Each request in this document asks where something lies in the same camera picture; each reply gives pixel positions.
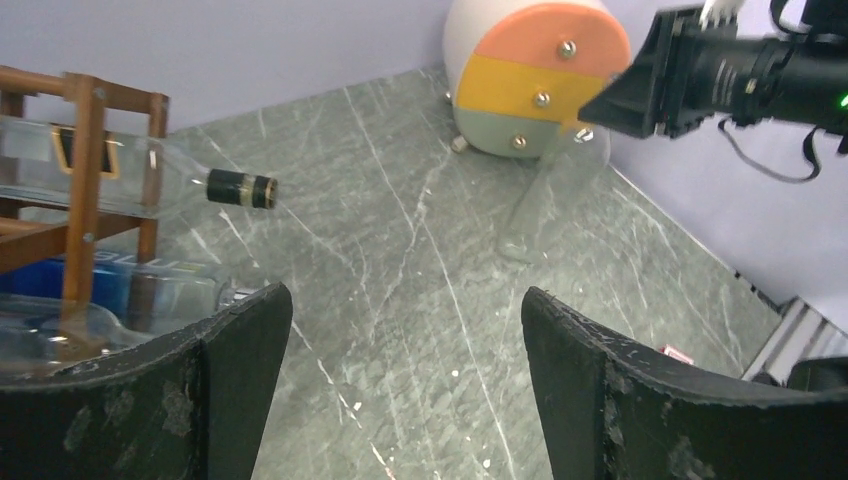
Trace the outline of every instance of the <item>gray marble surface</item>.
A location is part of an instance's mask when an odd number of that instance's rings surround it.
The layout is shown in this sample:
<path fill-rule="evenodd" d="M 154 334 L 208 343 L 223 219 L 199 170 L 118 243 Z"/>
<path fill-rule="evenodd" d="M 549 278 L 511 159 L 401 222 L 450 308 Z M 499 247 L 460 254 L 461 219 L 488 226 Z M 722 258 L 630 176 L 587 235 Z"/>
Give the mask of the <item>gray marble surface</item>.
<path fill-rule="evenodd" d="M 445 90 L 441 70 L 415 71 L 176 135 L 281 182 L 275 211 L 203 205 L 161 230 L 163 256 L 294 295 L 255 480 L 550 478 L 521 334 L 531 285 L 733 376 L 779 320 L 612 170 L 549 264 L 500 258 L 534 164 L 452 153 Z"/>

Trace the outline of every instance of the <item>transparent glass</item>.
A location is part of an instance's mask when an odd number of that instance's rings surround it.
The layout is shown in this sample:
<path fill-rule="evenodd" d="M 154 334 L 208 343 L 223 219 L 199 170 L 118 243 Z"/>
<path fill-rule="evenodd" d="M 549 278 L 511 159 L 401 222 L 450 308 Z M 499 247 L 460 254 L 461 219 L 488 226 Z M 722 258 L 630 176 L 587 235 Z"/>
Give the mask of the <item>transparent glass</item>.
<path fill-rule="evenodd" d="M 568 216 L 609 164 L 609 132 L 600 127 L 563 128 L 539 159 L 539 173 L 498 236 L 502 255 L 542 263 Z"/>
<path fill-rule="evenodd" d="M 163 335 L 213 315 L 239 293 L 220 265 L 161 258 L 138 264 L 135 255 L 110 250 L 94 256 L 92 303 L 131 329 Z M 56 257 L 0 275 L 0 291 L 61 298 L 64 268 Z"/>
<path fill-rule="evenodd" d="M 53 298 L 0 294 L 3 375 L 49 375 L 152 338 L 125 328 L 97 305 L 78 307 Z"/>
<path fill-rule="evenodd" d="M 73 135 L 73 127 L 0 117 L 0 197 L 68 205 Z M 107 132 L 101 163 L 98 209 L 103 212 L 141 218 L 167 216 L 196 202 L 213 201 L 207 191 L 210 183 L 215 183 L 219 197 L 214 201 L 274 206 L 275 181 L 221 170 L 216 172 L 223 172 L 224 177 L 213 180 L 213 170 L 169 140 Z M 143 201 L 145 175 L 151 174 L 162 176 L 157 204 Z M 148 192 L 148 198 L 151 194 L 155 198 L 154 192 Z M 268 205 L 258 207 L 259 196 Z"/>

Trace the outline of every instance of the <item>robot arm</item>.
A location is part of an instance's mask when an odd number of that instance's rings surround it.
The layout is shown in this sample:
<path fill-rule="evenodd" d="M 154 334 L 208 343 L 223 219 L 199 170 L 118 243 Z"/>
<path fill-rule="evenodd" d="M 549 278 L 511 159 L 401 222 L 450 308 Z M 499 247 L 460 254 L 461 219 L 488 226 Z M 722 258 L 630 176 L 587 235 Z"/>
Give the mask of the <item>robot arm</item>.
<path fill-rule="evenodd" d="M 838 151 L 848 153 L 848 2 L 807 0 L 795 31 L 780 22 L 788 0 L 771 0 L 780 34 L 737 38 L 743 3 L 657 12 L 631 66 L 580 109 L 580 120 L 636 138 L 677 138 L 716 113 L 742 127 L 777 119 L 839 135 Z M 812 133 L 808 141 L 816 167 Z"/>

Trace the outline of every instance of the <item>wine rack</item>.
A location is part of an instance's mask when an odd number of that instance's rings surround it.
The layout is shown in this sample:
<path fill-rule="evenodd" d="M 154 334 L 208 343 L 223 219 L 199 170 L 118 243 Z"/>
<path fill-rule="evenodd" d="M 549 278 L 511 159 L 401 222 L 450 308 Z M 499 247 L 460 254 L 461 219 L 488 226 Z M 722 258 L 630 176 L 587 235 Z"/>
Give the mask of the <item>wine rack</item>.
<path fill-rule="evenodd" d="M 63 208 L 0 198 L 0 273 L 66 254 L 62 297 L 69 304 L 85 305 L 91 300 L 97 240 L 137 228 L 138 262 L 156 256 L 156 220 L 106 214 L 97 209 L 106 110 L 148 115 L 148 135 L 162 138 L 167 133 L 168 97 L 86 74 L 66 72 L 57 77 L 0 66 L 0 115 L 24 117 L 26 98 L 41 94 L 61 97 L 76 109 L 70 202 Z M 14 179 L 17 169 L 16 159 L 0 157 L 0 178 Z M 143 204 L 159 202 L 161 172 L 149 164 L 145 168 Z M 24 221 L 19 214 L 25 207 L 67 210 L 67 221 L 57 224 Z M 135 295 L 131 293 L 130 300 L 150 299 L 151 295 L 142 292 L 149 288 L 142 283 L 134 284 Z M 144 305 L 136 307 L 139 311 L 146 309 Z"/>

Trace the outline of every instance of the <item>wall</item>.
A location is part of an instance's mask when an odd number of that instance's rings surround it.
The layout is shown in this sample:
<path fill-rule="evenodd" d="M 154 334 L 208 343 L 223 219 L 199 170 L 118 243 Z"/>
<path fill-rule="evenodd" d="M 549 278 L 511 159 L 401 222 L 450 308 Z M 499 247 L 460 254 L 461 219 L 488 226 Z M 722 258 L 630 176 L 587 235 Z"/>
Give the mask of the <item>wall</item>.
<path fill-rule="evenodd" d="M 436 63 L 450 2 L 7 1 L 0 63 L 166 92 L 175 129 Z M 635 52 L 657 8 L 692 2 L 606 3 Z M 743 33 L 771 31 L 768 3 L 747 2 Z M 790 2 L 789 18 L 801 5 Z M 39 101 L 32 113 L 72 118 L 55 102 Z M 111 128 L 143 125 L 135 115 L 109 118 Z M 740 138 L 753 157 L 802 174 L 805 134 L 764 125 Z M 799 293 L 848 329 L 848 160 L 834 158 L 834 141 L 820 142 L 822 177 L 802 186 L 741 163 L 715 122 L 675 142 L 619 136 L 614 148 L 617 168 L 717 256 L 777 300 Z"/>

